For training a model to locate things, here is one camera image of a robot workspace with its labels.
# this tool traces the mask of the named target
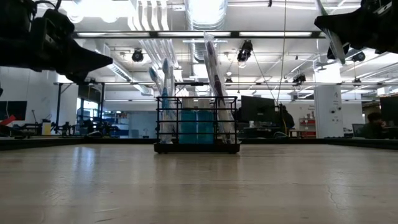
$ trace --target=ceiling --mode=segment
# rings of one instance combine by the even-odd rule
[[[118,0],[113,3],[130,2],[130,0]],[[335,7],[329,9],[329,14],[341,14],[354,11],[359,6],[360,0],[329,0],[324,1],[324,6]],[[151,20],[151,4],[148,3],[148,21]],[[267,7],[267,1],[247,1],[229,0],[226,9],[223,30],[233,31],[313,31],[318,30],[313,22],[318,16],[315,10],[315,3],[312,0],[273,0],[272,7]],[[142,2],[139,1],[140,15],[142,15]],[[167,23],[170,30],[187,30],[187,20],[184,10],[184,0],[167,1]],[[203,12],[206,12],[206,5],[203,3]],[[107,31],[131,31],[127,24],[127,17],[122,16],[112,23],[104,22],[100,17],[85,17],[81,22],[75,24],[78,32],[107,32]],[[184,39],[172,39],[174,51],[182,70],[184,80],[189,80],[195,76],[194,67],[198,66],[192,59],[190,44],[184,44]],[[219,39],[224,41],[217,45],[216,50],[219,56],[219,70],[221,74],[231,72],[234,82],[268,82],[292,81],[298,72],[304,73],[307,81],[313,80],[313,62],[318,60],[326,62],[324,55],[328,50],[326,39],[252,39],[255,57],[249,58],[246,67],[239,68],[236,61],[237,50],[242,45],[244,39]],[[137,39],[100,39],[97,42],[105,43],[111,50],[111,56],[126,70],[134,81],[150,82],[148,69],[152,66],[152,61],[144,49],[144,60],[136,63],[131,60],[131,55],[136,48],[144,48]],[[366,78],[370,73],[376,72],[384,67],[390,66],[398,61],[398,55],[383,54],[376,55],[374,50],[365,49],[366,60],[348,62],[340,68],[341,79],[344,82],[354,80],[354,77],[364,78],[367,82],[382,82],[385,79],[392,80],[397,76],[394,67],[381,72],[370,78]],[[92,72],[89,76],[96,78],[99,82],[118,82],[120,79],[109,69],[101,68]],[[253,88],[252,86],[239,86],[242,89]],[[293,90],[291,86],[282,89]],[[369,86],[362,90],[374,91],[376,86]],[[132,86],[109,86],[107,90],[112,91],[133,91]]]

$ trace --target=blue container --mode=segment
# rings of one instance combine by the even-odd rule
[[[180,112],[180,121],[193,121],[193,122],[181,122],[179,123],[179,133],[197,133],[197,112],[194,110],[183,110]],[[179,134],[178,135],[180,144],[196,144],[196,134]]]
[[[211,111],[198,111],[198,121],[212,121],[213,113]],[[198,122],[198,144],[213,144],[213,122]]]

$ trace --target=wooden floor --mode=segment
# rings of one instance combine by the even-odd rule
[[[0,223],[397,223],[398,151],[151,145],[0,152]]]

